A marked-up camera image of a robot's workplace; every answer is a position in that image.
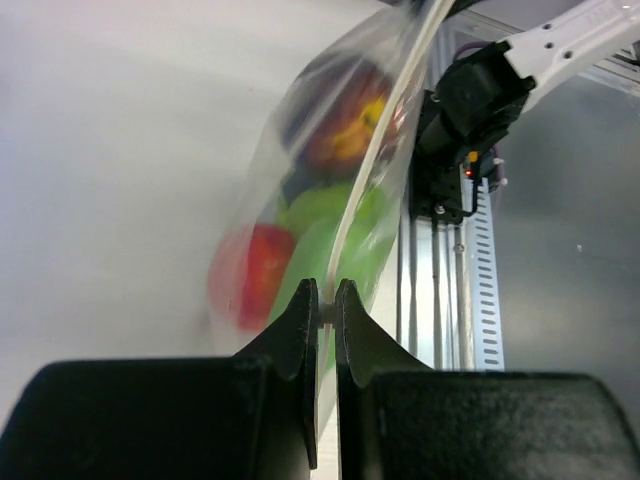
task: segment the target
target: red toy tomato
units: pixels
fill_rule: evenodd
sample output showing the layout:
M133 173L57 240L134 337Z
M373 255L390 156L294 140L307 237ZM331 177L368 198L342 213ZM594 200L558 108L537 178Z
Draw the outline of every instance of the red toy tomato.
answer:
M257 224L231 233L220 243L209 269L212 307L236 320L242 330L262 330L294 249L293 236L274 225Z

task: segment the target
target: green object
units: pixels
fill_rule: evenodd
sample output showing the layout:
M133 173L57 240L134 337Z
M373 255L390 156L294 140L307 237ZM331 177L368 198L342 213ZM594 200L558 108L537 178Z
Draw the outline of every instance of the green object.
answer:
M300 280L315 278L318 288L325 287L327 265L337 229L337 221L325 219L312 225L300 238L282 279L278 296L269 316L269 323L284 312ZM375 232L372 233L368 223L354 223L349 230L340 257L336 287L344 278L354 280L365 307L371 308L376 284L389 257L393 241L393 236L376 238ZM335 363L334 338L335 335L332 332L327 369ZM322 351L323 343L324 334L320 332L320 351Z
M301 238L319 220L342 217L351 195L351 183L326 188L313 188L300 194L284 211L280 205L278 223L289 230L296 239ZM373 228L384 213L385 194L379 187L370 187L358 205L355 223Z

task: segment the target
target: white tabletop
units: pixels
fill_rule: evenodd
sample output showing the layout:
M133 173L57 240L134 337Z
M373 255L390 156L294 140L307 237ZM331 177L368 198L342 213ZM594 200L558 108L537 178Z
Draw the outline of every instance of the white tabletop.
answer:
M0 424L54 360L215 353L206 270L268 112L379 6L0 7Z

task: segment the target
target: toy fruit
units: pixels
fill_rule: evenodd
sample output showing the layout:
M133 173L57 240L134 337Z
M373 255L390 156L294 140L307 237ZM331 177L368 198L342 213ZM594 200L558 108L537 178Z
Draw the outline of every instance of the toy fruit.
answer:
M357 172L393 83L374 63L361 57L336 60L329 56L323 61L324 65L318 60L313 68L305 69L296 91L289 95L297 108L285 115L284 140L290 146L298 136L308 135L298 160L328 177L345 178ZM331 102L328 106L324 104L327 101ZM325 109L316 120L316 112ZM311 124L310 119L318 123ZM398 126L391 122L383 146L395 141L397 135Z
M264 328L294 248L293 236L273 225L228 235L209 269L211 306L243 330Z
M327 264L336 235L338 224L333 220L324 220L314 224L300 238L291 257L287 271L269 322L278 318L289 304L300 280L315 278L318 288L323 288L327 275ZM393 236L376 238L367 226L354 223L349 230L347 240L338 266L338 284L343 278L356 282L360 298L367 308L371 307L373 294L382 269L393 246ZM324 341L320 335L320 347ZM333 337L329 348L329 359L335 361Z
M350 183L343 183L307 190L283 213L280 218L284 222L282 225L286 226L294 237L300 238L319 220L329 218L339 221L347 206L351 189ZM373 227L383 214L384 208L384 192L379 187L370 187L360 200L355 222L363 227Z

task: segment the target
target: transparent plastic bag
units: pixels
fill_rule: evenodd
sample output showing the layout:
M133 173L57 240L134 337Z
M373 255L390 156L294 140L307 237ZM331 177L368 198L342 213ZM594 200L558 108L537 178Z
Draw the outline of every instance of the transparent plastic bag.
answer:
M209 270L215 353L233 353L266 328L304 278L316 279L325 303L343 278L354 280L371 308L397 233L425 55L389 110L366 176L361 167L430 9L390 7L362 22L309 63L268 119ZM357 209L337 238L354 195ZM339 259L333 273L330 259ZM323 349L326 370L333 337L320 335Z

